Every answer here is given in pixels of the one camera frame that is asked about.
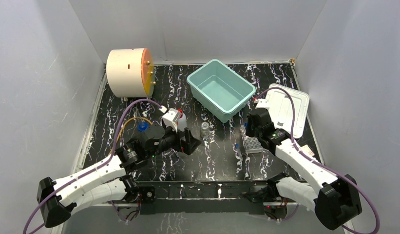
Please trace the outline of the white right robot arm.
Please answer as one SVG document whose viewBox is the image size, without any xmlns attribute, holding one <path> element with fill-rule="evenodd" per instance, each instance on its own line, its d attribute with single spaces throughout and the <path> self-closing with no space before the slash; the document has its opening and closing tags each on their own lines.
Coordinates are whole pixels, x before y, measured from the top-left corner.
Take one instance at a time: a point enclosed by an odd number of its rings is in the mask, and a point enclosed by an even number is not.
<svg viewBox="0 0 400 234">
<path fill-rule="evenodd" d="M 256 108 L 247 115 L 246 135 L 258 139 L 263 148 L 286 162 L 306 181 L 301 184 L 287 175 L 270 179 L 267 194 L 272 201 L 290 198 L 313 211 L 330 230 L 362 213 L 355 179 L 331 173 L 315 158 L 303 156 L 290 134 L 275 128 L 267 109 Z"/>
</svg>

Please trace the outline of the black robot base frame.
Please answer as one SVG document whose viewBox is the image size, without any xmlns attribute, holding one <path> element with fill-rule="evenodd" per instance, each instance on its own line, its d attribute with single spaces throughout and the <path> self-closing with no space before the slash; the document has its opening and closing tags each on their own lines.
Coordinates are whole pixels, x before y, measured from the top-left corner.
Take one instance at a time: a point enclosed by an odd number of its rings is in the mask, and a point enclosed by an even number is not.
<svg viewBox="0 0 400 234">
<path fill-rule="evenodd" d="M 295 202 L 275 195 L 266 181 L 143 181 L 125 190 L 114 203 L 141 206 L 142 215 L 247 213 L 281 222 L 297 212 Z"/>
</svg>

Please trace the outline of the clear acrylic test tube rack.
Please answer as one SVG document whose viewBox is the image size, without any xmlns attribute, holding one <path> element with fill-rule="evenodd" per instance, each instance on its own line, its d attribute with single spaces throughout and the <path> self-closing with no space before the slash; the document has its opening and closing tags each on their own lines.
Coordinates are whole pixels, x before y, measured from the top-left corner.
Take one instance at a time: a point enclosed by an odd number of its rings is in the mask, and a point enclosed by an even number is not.
<svg viewBox="0 0 400 234">
<path fill-rule="evenodd" d="M 240 133 L 242 137 L 242 144 L 246 154 L 254 154 L 261 153 L 263 151 L 263 147 L 260 142 L 255 137 L 249 137 L 246 135 L 246 127 L 240 127 Z"/>
</svg>

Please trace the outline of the blue capped tube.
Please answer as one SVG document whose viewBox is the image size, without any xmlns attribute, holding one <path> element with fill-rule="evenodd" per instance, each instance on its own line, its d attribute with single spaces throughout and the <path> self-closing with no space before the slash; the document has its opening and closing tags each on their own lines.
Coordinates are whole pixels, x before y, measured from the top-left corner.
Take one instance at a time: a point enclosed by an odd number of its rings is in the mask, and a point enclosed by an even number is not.
<svg viewBox="0 0 400 234">
<path fill-rule="evenodd" d="M 241 152 L 241 149 L 240 149 L 239 144 L 236 143 L 236 144 L 234 145 L 234 147 L 235 147 L 235 157 L 236 157 L 239 161 L 242 161 L 242 152 Z"/>
</svg>

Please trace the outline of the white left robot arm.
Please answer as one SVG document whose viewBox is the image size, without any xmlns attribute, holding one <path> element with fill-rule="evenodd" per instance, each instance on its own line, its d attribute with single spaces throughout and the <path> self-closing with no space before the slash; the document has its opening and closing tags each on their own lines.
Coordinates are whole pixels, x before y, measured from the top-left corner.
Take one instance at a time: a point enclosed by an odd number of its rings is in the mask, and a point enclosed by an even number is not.
<svg viewBox="0 0 400 234">
<path fill-rule="evenodd" d="M 143 192 L 131 172 L 173 149 L 192 154 L 201 144 L 190 129 L 174 130 L 152 124 L 103 160 L 70 176 L 39 182 L 37 200 L 46 228 L 58 226 L 76 212 L 109 201 L 135 202 Z"/>
</svg>

